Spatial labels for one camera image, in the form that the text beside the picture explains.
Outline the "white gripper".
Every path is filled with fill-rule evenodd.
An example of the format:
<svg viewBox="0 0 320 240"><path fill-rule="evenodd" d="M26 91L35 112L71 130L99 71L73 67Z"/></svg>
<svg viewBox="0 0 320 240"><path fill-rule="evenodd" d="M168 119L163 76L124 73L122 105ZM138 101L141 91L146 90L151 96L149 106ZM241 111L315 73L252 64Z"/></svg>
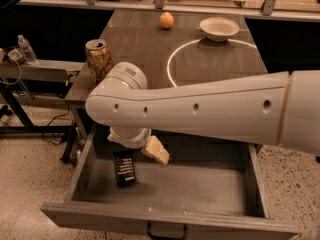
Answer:
<svg viewBox="0 0 320 240"><path fill-rule="evenodd" d="M142 148L142 153L155 161L166 165L170 154L160 140L152 135L148 128L111 127L107 139L129 149Z"/></svg>

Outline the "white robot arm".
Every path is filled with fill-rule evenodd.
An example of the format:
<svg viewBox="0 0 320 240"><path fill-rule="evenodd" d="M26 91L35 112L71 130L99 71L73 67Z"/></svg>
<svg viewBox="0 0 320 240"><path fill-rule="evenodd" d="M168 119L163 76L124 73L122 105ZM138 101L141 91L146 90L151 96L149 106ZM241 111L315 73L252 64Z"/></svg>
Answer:
<svg viewBox="0 0 320 240"><path fill-rule="evenodd" d="M130 148L159 130L320 152L317 71L149 89L144 73L122 62L88 95L85 109L111 128L113 141Z"/></svg>

